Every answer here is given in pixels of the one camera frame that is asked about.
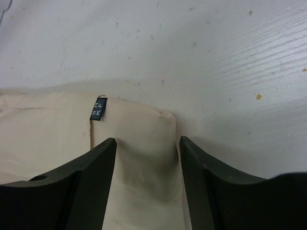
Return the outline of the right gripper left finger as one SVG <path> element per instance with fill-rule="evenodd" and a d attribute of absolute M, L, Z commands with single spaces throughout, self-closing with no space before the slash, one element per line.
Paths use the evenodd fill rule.
<path fill-rule="evenodd" d="M 29 181 L 0 186 L 2 230 L 100 230 L 117 144 L 108 138 L 86 154 Z"/>

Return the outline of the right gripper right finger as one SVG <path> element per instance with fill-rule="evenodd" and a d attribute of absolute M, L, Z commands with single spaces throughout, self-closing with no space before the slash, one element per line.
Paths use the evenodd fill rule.
<path fill-rule="evenodd" d="M 179 145 L 194 230 L 306 229 L 306 173 L 264 179 L 227 165 L 186 136 Z"/>

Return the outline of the beige trousers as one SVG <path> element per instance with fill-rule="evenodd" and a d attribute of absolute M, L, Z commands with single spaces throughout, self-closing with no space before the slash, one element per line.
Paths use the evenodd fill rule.
<path fill-rule="evenodd" d="M 176 120 L 166 110 L 97 95 L 0 93 L 0 181 L 28 180 L 114 138 L 105 230 L 184 230 Z"/>

